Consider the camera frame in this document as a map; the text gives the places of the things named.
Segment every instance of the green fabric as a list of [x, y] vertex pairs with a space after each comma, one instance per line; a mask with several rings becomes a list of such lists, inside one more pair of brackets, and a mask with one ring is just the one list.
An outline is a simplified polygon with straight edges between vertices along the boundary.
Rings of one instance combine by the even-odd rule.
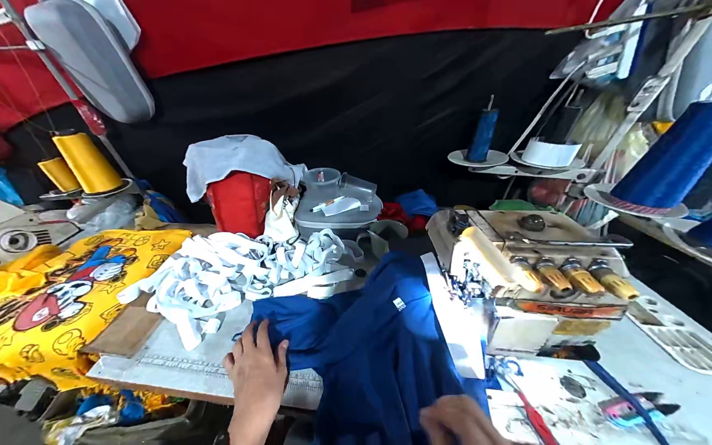
[[535, 204], [524, 201], [523, 199], [496, 199], [496, 202], [490, 206], [491, 210], [502, 211], [527, 211], [527, 210], [544, 210], [557, 211], [551, 206], [536, 206]]

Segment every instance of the blue shirt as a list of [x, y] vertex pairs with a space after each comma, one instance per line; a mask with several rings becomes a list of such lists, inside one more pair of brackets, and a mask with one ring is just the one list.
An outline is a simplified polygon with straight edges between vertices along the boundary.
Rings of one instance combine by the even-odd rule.
[[290, 341], [290, 369], [323, 378], [319, 443], [427, 443], [419, 410], [449, 394], [469, 393], [487, 412], [484, 381], [452, 363], [418, 257], [390, 252], [362, 289], [326, 300], [256, 301], [261, 319], [273, 346]]

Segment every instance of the plastic cup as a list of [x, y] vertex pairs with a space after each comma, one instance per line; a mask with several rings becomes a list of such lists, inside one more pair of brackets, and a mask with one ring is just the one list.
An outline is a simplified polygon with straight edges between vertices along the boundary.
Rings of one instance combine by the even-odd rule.
[[307, 170], [303, 177], [304, 185], [307, 187], [306, 194], [319, 198], [321, 202], [336, 198], [340, 177], [340, 171], [337, 169], [323, 167]]
[[340, 177], [340, 195], [356, 198], [362, 203], [371, 203], [375, 199], [378, 186], [368, 180], [359, 179], [348, 173]]

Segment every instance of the wooden board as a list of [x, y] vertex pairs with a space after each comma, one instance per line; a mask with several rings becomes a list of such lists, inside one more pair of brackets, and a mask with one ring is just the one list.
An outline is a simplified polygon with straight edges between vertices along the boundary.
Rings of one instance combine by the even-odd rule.
[[148, 299], [150, 294], [143, 292], [126, 305], [98, 337], [82, 348], [82, 352], [133, 357], [164, 319], [161, 314], [147, 312]]

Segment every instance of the sewing machine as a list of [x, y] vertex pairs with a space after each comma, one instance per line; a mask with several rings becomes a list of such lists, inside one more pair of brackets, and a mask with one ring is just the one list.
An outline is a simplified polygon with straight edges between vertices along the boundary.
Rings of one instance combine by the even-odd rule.
[[38, 245], [59, 245], [81, 229], [67, 221], [41, 221], [38, 215], [0, 200], [0, 265]]
[[488, 353], [589, 344], [638, 292], [618, 248], [553, 211], [440, 211], [427, 224], [453, 305], [482, 322]]

